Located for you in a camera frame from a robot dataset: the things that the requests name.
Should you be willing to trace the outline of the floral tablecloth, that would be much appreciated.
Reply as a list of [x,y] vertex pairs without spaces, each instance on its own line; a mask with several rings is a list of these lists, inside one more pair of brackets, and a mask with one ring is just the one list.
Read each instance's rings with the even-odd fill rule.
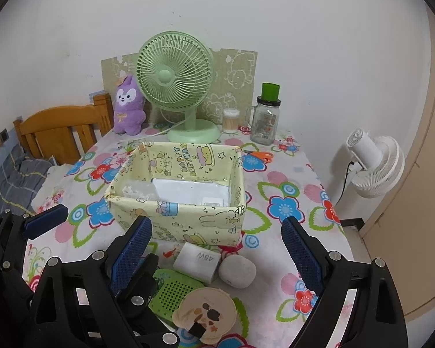
[[[33,202],[36,212],[64,204],[69,212],[62,224],[31,240],[26,249],[23,277],[36,287],[45,263],[57,256],[64,262],[87,258],[105,249],[122,228],[109,212],[103,196],[120,166],[137,142],[165,140],[158,127],[145,129],[135,137],[109,133],[83,155],[57,185]],[[304,284],[280,236],[286,217],[295,217],[311,236],[330,251],[352,258],[333,203],[293,136],[278,134],[272,145],[258,145],[241,128],[237,134],[223,134],[223,145],[242,150],[268,152],[273,161],[265,164],[243,153],[246,215],[240,241],[235,247],[219,247],[222,257],[241,255],[257,269],[253,283],[235,289],[221,280],[213,286],[234,300],[234,327],[217,343],[218,347],[287,347],[309,317],[317,296]]]

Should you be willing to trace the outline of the purple plush toy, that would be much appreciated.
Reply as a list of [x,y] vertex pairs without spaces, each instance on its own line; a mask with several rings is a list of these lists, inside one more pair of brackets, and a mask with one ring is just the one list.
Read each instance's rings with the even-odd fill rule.
[[146,120],[144,102],[144,95],[135,77],[126,75],[115,95],[113,129],[115,134],[135,136],[140,133]]

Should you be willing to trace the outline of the white 45W charger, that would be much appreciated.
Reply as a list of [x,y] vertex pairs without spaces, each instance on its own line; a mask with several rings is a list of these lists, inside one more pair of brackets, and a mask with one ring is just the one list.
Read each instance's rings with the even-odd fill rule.
[[219,253],[185,243],[173,263],[173,269],[204,284],[211,284],[216,277],[220,262]]

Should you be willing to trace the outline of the white earbuds case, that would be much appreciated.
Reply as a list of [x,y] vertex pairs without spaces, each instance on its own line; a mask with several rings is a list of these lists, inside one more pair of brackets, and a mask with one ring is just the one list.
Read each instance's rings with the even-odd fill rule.
[[257,269],[251,260],[241,255],[226,257],[218,269],[219,278],[227,285],[236,289],[249,287],[257,274]]

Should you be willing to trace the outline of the green desk fan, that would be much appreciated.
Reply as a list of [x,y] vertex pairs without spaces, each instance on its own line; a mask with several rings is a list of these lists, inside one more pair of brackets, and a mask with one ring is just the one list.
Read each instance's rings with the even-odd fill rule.
[[193,35],[166,31],[148,39],[136,64],[137,84],[146,99],[184,119],[167,132],[170,142],[211,144],[221,136],[218,126],[196,117],[213,83],[213,55]]

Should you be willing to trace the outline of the yellow cartoon storage box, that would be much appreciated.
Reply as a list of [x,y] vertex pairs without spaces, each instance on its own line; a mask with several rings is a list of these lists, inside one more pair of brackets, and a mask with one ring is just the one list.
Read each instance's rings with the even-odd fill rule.
[[[110,183],[105,200],[124,229],[145,216],[155,239],[234,247],[246,212],[243,161],[235,146],[141,142]],[[122,196],[128,180],[152,182],[159,201]]]

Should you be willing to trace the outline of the grey plaid bedding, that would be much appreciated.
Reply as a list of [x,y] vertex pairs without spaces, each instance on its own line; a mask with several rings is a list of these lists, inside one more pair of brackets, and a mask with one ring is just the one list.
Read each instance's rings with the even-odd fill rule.
[[36,159],[18,143],[8,151],[0,149],[0,215],[9,210],[13,215],[34,215],[33,199],[43,186],[49,160]]

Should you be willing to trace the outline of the round beige compact mirror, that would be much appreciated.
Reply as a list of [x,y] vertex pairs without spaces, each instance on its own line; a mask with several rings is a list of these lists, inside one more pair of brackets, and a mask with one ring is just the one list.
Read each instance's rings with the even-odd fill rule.
[[200,287],[188,293],[173,312],[173,323],[213,345],[229,332],[237,318],[237,310],[230,295],[221,289]]

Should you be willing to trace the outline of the orange scissors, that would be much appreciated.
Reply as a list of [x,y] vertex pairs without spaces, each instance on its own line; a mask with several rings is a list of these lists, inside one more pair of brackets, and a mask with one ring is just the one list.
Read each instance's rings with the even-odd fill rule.
[[249,151],[249,150],[244,150],[244,153],[246,153],[247,155],[252,155],[255,158],[260,159],[265,164],[269,164],[273,161],[273,154],[272,153],[259,152],[259,151]]

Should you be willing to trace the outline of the wall socket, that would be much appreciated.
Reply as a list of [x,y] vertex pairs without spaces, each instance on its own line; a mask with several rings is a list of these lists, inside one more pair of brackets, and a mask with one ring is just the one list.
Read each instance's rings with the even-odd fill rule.
[[3,130],[0,132],[0,140],[1,140],[2,143],[4,143],[4,142],[6,142],[6,140],[8,140],[8,139],[9,139],[9,133],[8,133],[8,130],[7,130],[7,129],[3,129]]

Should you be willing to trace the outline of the glass jar mug green lid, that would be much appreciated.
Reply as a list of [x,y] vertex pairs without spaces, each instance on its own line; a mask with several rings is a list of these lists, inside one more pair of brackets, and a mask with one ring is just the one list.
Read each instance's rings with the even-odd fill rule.
[[247,122],[251,129],[251,140],[261,145],[272,145],[280,116],[280,85],[263,83],[256,105],[247,110]]

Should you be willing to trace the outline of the wooden bed headboard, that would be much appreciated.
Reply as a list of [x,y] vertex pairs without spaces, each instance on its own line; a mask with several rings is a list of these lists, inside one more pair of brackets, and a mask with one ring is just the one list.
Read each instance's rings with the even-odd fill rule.
[[75,164],[96,144],[96,131],[104,136],[113,128],[113,117],[110,95],[102,93],[91,104],[63,105],[16,119],[14,129],[19,143],[33,157]]

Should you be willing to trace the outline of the white standing fan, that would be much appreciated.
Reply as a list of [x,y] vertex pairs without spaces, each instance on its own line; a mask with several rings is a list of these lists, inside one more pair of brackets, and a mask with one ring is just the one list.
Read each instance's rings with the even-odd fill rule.
[[399,143],[390,136],[371,138],[356,129],[347,138],[347,149],[356,159],[353,175],[347,182],[356,193],[374,199],[390,192],[398,184],[405,168],[405,157]]

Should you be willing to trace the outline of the green panda speaker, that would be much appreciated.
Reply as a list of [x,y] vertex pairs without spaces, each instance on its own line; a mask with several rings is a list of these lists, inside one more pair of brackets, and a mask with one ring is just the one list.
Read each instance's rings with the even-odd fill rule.
[[200,281],[172,269],[157,269],[153,277],[157,282],[157,289],[149,307],[157,317],[168,322],[173,322],[173,313],[185,296],[205,287]]

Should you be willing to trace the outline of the clear plastic bag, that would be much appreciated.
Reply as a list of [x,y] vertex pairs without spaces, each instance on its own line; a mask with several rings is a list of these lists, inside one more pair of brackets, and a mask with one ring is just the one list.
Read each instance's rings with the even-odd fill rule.
[[159,201],[159,194],[152,182],[128,180],[121,188],[121,195],[139,202]]

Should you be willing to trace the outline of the cotton swab container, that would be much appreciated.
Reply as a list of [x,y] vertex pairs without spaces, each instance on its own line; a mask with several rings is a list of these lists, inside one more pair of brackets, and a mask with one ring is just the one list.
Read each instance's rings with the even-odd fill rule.
[[240,111],[237,108],[224,108],[222,111],[222,131],[234,134],[238,131]]

